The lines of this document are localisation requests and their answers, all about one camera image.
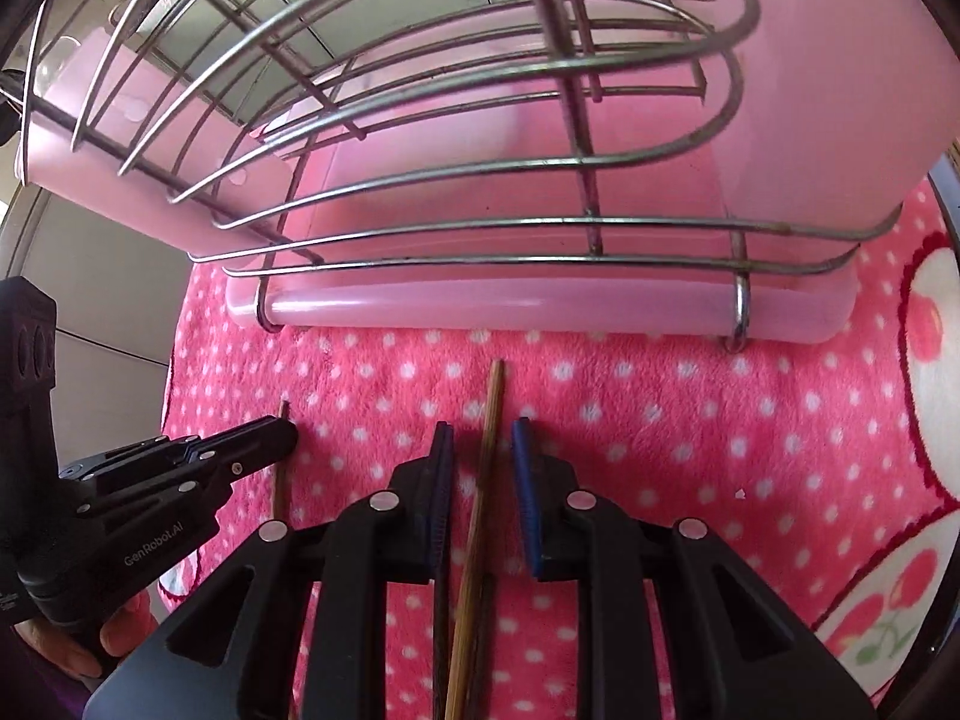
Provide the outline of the purple sleeve forearm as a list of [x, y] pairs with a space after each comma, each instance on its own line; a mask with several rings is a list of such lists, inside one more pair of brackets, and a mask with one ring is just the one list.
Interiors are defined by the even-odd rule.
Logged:
[[36, 653], [10, 626], [0, 642], [0, 718], [62, 718], [83, 715], [89, 691]]

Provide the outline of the left hand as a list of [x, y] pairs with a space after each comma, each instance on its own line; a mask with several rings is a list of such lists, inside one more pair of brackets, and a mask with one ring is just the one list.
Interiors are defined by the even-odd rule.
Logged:
[[149, 607], [149, 594], [132, 596], [105, 623], [99, 632], [99, 650], [93, 652], [64, 629], [50, 624], [45, 617], [14, 624], [20, 639], [54, 667], [70, 678], [98, 679], [111, 659], [122, 660], [143, 644], [158, 627]]

